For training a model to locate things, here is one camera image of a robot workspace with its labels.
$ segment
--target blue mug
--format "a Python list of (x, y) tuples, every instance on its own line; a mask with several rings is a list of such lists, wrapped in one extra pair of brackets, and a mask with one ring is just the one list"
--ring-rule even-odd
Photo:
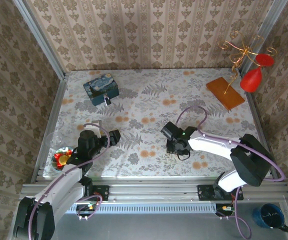
[(252, 214), (254, 222), (262, 228), (280, 229), (288, 232), (288, 226), (285, 225), (282, 210), (271, 203), (264, 204), (253, 210)]

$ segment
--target starry night box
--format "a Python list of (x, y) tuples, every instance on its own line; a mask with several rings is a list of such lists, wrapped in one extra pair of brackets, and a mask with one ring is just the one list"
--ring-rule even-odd
[(109, 73), (84, 83), (83, 86), (94, 106), (104, 102), (109, 105), (111, 99), (120, 94), (117, 83)]

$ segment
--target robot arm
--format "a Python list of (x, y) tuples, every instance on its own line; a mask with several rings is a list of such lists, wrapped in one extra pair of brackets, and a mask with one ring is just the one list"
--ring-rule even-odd
[(220, 137), (212, 134), (203, 134), (196, 127), (189, 126), (183, 130), (172, 122), (168, 122), (161, 132), (166, 136), (166, 151), (170, 154), (190, 157), (191, 151), (206, 151), (222, 156), (233, 162), (235, 169), (221, 174), (217, 187), (226, 193), (249, 184), (258, 187), (270, 169), (270, 164), (254, 153), (249, 153), (237, 143), (251, 147), (266, 157), (272, 159), (270, 153), (252, 135), (245, 134), (241, 138)]
[[(110, 146), (116, 145), (120, 138), (118, 130), (109, 132)], [(29, 239), (29, 218), (36, 202), (45, 195), (45, 192), (53, 186), (38, 205), (32, 221), (31, 236), (33, 240), (50, 240), (55, 226), (65, 212), (82, 197), (93, 194), (92, 179), (85, 176), (93, 163), (90, 162), (81, 167), (76, 167), (94, 158), (103, 147), (107, 147), (106, 136), (96, 135), (92, 130), (84, 130), (78, 138), (78, 147), (73, 151), (59, 174), (43, 191), (34, 197), (24, 197), (17, 210), (13, 236), (22, 240)]]

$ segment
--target orange wooden block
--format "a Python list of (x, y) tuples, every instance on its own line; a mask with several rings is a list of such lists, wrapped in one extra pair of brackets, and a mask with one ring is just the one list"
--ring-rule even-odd
[(223, 104), (227, 110), (231, 110), (245, 102), (244, 98), (229, 86), (226, 94), (224, 94), (229, 83), (220, 77), (206, 84), (206, 87), (214, 94), (214, 96)]

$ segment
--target floral tablecloth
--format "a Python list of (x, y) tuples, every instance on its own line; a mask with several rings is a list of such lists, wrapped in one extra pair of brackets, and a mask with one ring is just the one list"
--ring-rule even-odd
[[(93, 106), (83, 84), (110, 73), (118, 84), (119, 96), (112, 104)], [(176, 121), (188, 106), (200, 105), (209, 116), (202, 125), (208, 133), (257, 137), (256, 127), (244, 91), (237, 79), (233, 88), (245, 102), (228, 112), (206, 88), (206, 83), (219, 77), (230, 79), (229, 68), (220, 69), (148, 69), (73, 71), (68, 78), (55, 131), (61, 132), (68, 146), (76, 147), (83, 124), (102, 120), (107, 131), (118, 129), (117, 146), (111, 147), (95, 161), (88, 176), (218, 176), (231, 169), (232, 162), (205, 151), (194, 152), (188, 160), (166, 153), (166, 138), (160, 132), (168, 122)], [(182, 116), (179, 126), (197, 126), (203, 119), (201, 110), (191, 109)], [(50, 150), (44, 177), (59, 174), (51, 165)]]

